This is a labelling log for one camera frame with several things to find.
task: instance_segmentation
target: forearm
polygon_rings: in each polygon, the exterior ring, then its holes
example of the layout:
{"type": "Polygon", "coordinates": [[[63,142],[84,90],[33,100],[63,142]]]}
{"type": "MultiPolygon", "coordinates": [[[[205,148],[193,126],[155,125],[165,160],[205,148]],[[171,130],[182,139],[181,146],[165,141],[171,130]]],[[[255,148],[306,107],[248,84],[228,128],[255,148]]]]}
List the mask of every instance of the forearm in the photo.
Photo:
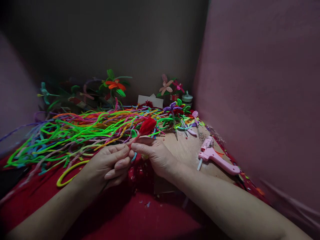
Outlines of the forearm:
{"type": "Polygon", "coordinates": [[[233,239],[309,239],[256,197],[221,179],[178,164],[168,180],[233,239]]]}
{"type": "Polygon", "coordinates": [[[6,239],[62,239],[96,194],[71,182],[14,228],[6,239]]]}

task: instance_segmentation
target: pink pipe cleaner flower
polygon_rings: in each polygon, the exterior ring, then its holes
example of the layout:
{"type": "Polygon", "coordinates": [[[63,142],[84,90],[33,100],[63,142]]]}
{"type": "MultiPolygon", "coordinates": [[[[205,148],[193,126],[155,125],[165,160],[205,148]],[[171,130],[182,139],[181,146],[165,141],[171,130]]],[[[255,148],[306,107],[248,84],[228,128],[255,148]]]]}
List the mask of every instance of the pink pipe cleaner flower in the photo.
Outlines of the pink pipe cleaner flower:
{"type": "Polygon", "coordinates": [[[168,92],[170,92],[170,93],[172,92],[172,88],[169,87],[169,86],[171,85],[171,83],[173,83],[173,80],[170,80],[170,81],[168,82],[167,76],[166,76],[165,74],[162,75],[162,80],[163,80],[163,83],[162,83],[163,87],[160,88],[160,90],[159,90],[159,92],[161,92],[161,96],[163,96],[163,94],[164,94],[166,91],[168,91],[168,92]]]}
{"type": "Polygon", "coordinates": [[[182,88],[182,83],[178,83],[178,81],[175,79],[174,82],[173,82],[173,85],[176,86],[176,90],[181,90],[183,93],[184,93],[184,90],[182,88]]]}

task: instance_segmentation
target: left hand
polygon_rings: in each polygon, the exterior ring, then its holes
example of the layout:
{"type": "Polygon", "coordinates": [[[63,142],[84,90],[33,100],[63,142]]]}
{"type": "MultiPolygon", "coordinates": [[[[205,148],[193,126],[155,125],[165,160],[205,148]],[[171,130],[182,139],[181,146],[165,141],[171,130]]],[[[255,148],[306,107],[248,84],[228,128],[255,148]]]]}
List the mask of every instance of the left hand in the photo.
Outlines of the left hand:
{"type": "Polygon", "coordinates": [[[101,149],[72,180],[87,190],[100,192],[106,187],[119,185],[127,176],[134,152],[126,144],[107,146],[101,149]]]}

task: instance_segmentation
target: purple pipe cleaner flower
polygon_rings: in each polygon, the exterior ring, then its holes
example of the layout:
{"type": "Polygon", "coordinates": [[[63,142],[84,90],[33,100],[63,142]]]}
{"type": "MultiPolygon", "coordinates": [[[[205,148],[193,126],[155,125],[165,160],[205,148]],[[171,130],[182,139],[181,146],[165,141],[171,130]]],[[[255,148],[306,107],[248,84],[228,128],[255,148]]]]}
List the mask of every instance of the purple pipe cleaner flower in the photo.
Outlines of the purple pipe cleaner flower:
{"type": "Polygon", "coordinates": [[[181,110],[182,108],[176,107],[176,104],[176,102],[171,103],[169,107],[165,107],[163,109],[163,112],[173,112],[174,110],[181,110]]]}

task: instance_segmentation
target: small bottle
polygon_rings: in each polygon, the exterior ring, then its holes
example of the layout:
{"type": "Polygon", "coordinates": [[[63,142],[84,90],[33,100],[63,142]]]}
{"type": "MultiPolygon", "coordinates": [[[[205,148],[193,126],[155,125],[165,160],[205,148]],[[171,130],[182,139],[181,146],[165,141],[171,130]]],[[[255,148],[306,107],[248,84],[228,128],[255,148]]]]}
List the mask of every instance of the small bottle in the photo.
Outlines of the small bottle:
{"type": "Polygon", "coordinates": [[[184,103],[186,106],[192,107],[192,99],[193,97],[189,95],[188,91],[186,91],[187,94],[182,95],[182,103],[184,103]]]}

